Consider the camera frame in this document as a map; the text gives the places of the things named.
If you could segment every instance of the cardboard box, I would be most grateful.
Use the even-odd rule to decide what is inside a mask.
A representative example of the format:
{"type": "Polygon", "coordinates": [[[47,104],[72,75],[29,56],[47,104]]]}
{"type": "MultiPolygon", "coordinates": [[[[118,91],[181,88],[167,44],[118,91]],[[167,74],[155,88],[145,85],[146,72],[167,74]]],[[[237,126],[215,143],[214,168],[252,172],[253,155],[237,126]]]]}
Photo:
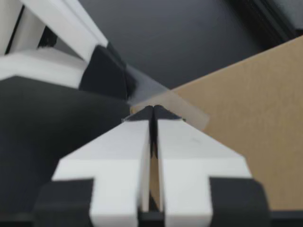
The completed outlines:
{"type": "Polygon", "coordinates": [[[210,116],[205,133],[245,156],[272,210],[303,210],[303,37],[175,92],[210,116]]]}

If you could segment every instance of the dark background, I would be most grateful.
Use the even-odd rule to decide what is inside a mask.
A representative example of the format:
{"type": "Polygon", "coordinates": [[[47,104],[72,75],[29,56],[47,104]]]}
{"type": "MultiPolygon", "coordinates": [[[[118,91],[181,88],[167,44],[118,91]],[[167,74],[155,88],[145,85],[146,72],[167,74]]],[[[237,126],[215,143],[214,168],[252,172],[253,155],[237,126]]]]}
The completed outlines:
{"type": "Polygon", "coordinates": [[[225,0],[80,2],[126,62],[168,88],[264,50],[225,0]]]}

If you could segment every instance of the transparent plastic sheet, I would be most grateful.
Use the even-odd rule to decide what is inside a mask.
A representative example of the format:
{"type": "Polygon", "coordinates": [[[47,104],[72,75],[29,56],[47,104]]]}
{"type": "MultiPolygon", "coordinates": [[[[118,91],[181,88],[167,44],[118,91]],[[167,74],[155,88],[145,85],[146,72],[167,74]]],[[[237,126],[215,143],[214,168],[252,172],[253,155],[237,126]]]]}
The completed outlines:
{"type": "Polygon", "coordinates": [[[142,110],[147,105],[162,105],[181,116],[196,129],[202,131],[206,127],[209,116],[203,111],[134,67],[128,65],[127,71],[137,80],[137,89],[128,100],[132,114],[142,110]]]}

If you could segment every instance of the white plastic part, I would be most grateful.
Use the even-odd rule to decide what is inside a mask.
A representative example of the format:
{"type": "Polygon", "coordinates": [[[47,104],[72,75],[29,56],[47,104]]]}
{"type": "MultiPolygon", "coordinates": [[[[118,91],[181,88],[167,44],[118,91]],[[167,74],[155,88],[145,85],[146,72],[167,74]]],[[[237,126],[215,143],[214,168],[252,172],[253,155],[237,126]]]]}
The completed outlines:
{"type": "Polygon", "coordinates": [[[78,89],[87,63],[53,48],[24,51],[0,58],[0,80],[21,76],[78,89]]]}
{"type": "Polygon", "coordinates": [[[45,24],[30,10],[24,9],[10,48],[10,53],[36,49],[45,29],[45,24]]]}
{"type": "Polygon", "coordinates": [[[21,0],[80,57],[89,62],[97,38],[62,0],[21,0]]]}
{"type": "Polygon", "coordinates": [[[158,120],[158,149],[167,227],[210,225],[209,177],[251,178],[244,157],[183,120],[158,120]]]}
{"type": "Polygon", "coordinates": [[[74,14],[80,19],[87,29],[97,38],[99,44],[107,47],[108,40],[97,27],[95,22],[91,19],[90,15],[86,12],[83,6],[78,0],[63,0],[65,4],[74,12],[74,14]]]}
{"type": "Polygon", "coordinates": [[[21,8],[18,0],[0,0],[0,55],[5,54],[21,8]]]}
{"type": "Polygon", "coordinates": [[[149,122],[124,122],[62,158],[52,180],[94,178],[90,218],[95,227],[136,227],[148,207],[149,122]]]}

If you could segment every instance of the cardboard surface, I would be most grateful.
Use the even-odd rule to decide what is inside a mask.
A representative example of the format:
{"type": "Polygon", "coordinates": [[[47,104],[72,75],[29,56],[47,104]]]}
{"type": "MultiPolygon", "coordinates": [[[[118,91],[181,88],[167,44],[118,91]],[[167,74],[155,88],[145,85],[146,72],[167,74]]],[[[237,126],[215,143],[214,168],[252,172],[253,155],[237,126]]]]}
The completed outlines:
{"type": "Polygon", "coordinates": [[[243,154],[272,210],[303,210],[303,37],[177,88],[243,154]]]}

